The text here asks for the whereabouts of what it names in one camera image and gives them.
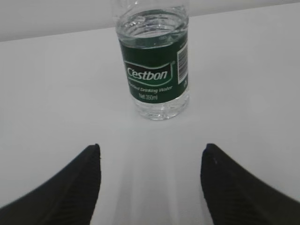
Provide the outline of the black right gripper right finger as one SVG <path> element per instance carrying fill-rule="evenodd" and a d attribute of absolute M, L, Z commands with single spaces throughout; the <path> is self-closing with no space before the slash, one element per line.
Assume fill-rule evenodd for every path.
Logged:
<path fill-rule="evenodd" d="M 215 225 L 298 225 L 300 203 L 266 184 L 209 143 L 201 186 Z"/>

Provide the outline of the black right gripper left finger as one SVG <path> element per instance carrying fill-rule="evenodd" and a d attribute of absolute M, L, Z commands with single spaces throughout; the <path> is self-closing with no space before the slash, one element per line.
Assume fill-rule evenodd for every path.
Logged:
<path fill-rule="evenodd" d="M 61 171 L 1 207 L 2 225 L 89 225 L 101 187 L 101 151 L 89 145 Z"/>

